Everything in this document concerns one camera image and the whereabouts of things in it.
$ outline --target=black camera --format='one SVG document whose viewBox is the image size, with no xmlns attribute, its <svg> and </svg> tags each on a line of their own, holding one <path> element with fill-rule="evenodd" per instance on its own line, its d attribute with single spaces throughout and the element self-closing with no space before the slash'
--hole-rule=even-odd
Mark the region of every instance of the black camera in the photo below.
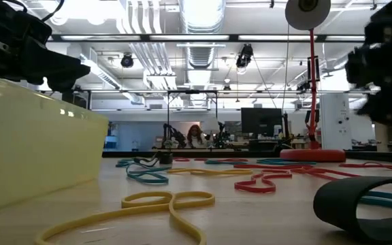
<svg viewBox="0 0 392 245">
<path fill-rule="evenodd" d="M 131 68 L 134 65 L 133 55 L 132 54 L 124 54 L 120 64 L 124 68 Z"/>
<path fill-rule="evenodd" d="M 237 67 L 238 68 L 245 68 L 249 65 L 250 61 L 252 60 L 253 56 L 253 48 L 250 44 L 244 44 L 244 47 L 237 58 Z"/>
<path fill-rule="evenodd" d="M 10 2 L 23 6 L 23 11 L 15 11 L 0 0 L 0 78 L 36 85 L 43 84 L 46 78 L 52 90 L 70 91 L 78 78 L 90 72 L 90 67 L 81 65 L 79 59 L 46 49 L 52 29 L 28 14 L 20 2 Z"/>
<path fill-rule="evenodd" d="M 392 2 L 371 17 L 364 44 L 348 55 L 345 68 L 348 82 L 356 88 L 371 83 L 380 87 L 357 113 L 392 126 Z"/>
</svg>

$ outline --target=table surface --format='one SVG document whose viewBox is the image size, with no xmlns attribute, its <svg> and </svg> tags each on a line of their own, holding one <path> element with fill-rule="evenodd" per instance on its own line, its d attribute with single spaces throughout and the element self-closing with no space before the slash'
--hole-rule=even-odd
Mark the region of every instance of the table surface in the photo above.
<svg viewBox="0 0 392 245">
<path fill-rule="evenodd" d="M 248 180 L 250 176 L 176 174 L 167 176 L 170 179 L 167 186 L 154 186 L 128 180 L 124 169 L 115 168 L 117 160 L 104 159 L 97 180 L 0 209 L 0 244 L 32 244 L 35 235 L 51 225 L 117 210 L 122 197 L 143 191 L 214 193 L 214 206 L 178 211 L 206 233 L 208 244 L 356 244 L 343 231 L 314 215 L 314 194 L 327 180 L 301 174 L 294 174 L 291 179 L 274 179 L 277 191 L 272 194 L 234 189 L 234 182 Z M 337 163 L 318 166 L 359 175 L 392 176 L 392 170 L 387 169 L 341 169 Z M 179 162 L 174 163 L 174 167 L 231 168 L 203 162 Z M 392 191 L 392 186 L 380 189 Z M 392 210 L 360 205 L 357 215 L 359 218 L 386 218 L 392 216 Z M 167 212 L 107 220 L 56 235 L 50 241 L 88 245 L 195 244 L 170 224 Z"/>
</svg>

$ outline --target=red base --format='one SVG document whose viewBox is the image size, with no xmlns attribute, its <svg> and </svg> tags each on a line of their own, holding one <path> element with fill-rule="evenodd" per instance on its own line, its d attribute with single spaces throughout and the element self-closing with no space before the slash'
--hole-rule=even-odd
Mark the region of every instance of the red base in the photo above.
<svg viewBox="0 0 392 245">
<path fill-rule="evenodd" d="M 346 153 L 343 150 L 282 150 L 280 158 L 290 161 L 345 162 Z"/>
</svg>

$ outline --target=pipe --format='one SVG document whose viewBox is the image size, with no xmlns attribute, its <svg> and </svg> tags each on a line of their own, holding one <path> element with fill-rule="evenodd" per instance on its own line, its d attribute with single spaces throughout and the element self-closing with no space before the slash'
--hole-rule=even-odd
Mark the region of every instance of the pipe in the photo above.
<svg viewBox="0 0 392 245">
<path fill-rule="evenodd" d="M 131 19 L 131 25 L 136 33 L 142 33 L 142 30 L 139 26 L 139 3 L 138 0 L 131 0 L 133 6 L 133 16 Z M 144 51 L 141 53 L 142 56 L 146 57 L 147 64 L 154 69 L 156 74 L 160 74 L 160 69 L 158 68 L 157 62 L 155 62 L 155 58 L 152 55 L 151 51 L 149 50 L 147 43 L 141 44 L 142 50 Z"/>
<path fill-rule="evenodd" d="M 161 34 L 161 25 L 160 25 L 160 4 L 159 0 L 153 0 L 152 1 L 152 11 L 153 11 L 153 25 L 154 25 L 154 30 L 156 34 Z M 167 70 L 167 73 L 169 75 L 173 75 L 172 67 L 170 65 L 169 57 L 166 52 L 166 47 L 164 43 L 157 43 L 156 44 L 159 47 L 159 55 L 158 58 L 161 59 L 164 62 L 165 69 Z"/>
<path fill-rule="evenodd" d="M 147 34 L 152 34 L 152 30 L 150 29 L 150 24 L 149 24 L 149 3 L 148 0 L 142 0 L 142 7 L 143 7 L 143 21 L 142 21 L 142 26 Z M 161 53 L 159 51 L 159 45 L 157 43 L 150 44 L 152 46 L 152 49 L 154 50 L 158 62 L 161 66 L 161 73 L 166 74 L 167 73 L 167 68 L 164 64 L 163 57 L 161 56 Z"/>
<path fill-rule="evenodd" d="M 127 0 L 120 0 L 120 5 L 122 6 L 122 16 L 121 18 L 116 20 L 116 28 L 119 30 L 121 34 L 132 34 L 133 30 L 131 28 L 131 25 L 129 24 L 129 17 L 128 17 L 128 11 L 127 11 Z M 143 50 L 140 47 L 140 44 L 129 44 L 130 49 L 133 51 L 133 53 L 136 55 L 136 57 L 139 59 L 139 62 L 142 64 L 142 66 L 147 69 L 151 74 L 153 74 L 155 71 L 153 67 L 150 67 L 147 64 L 146 61 L 146 56 L 142 55 Z"/>
</svg>

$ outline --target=metal frame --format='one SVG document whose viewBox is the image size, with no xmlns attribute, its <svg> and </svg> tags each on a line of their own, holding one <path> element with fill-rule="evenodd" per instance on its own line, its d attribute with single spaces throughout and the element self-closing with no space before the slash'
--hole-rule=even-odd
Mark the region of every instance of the metal frame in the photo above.
<svg viewBox="0 0 392 245">
<path fill-rule="evenodd" d="M 362 44 L 364 35 L 319 34 L 316 43 Z M 303 43 L 310 42 L 308 34 L 52 34 L 48 42 L 83 43 L 134 43 L 134 42 L 184 42 L 184 43 Z"/>
</svg>

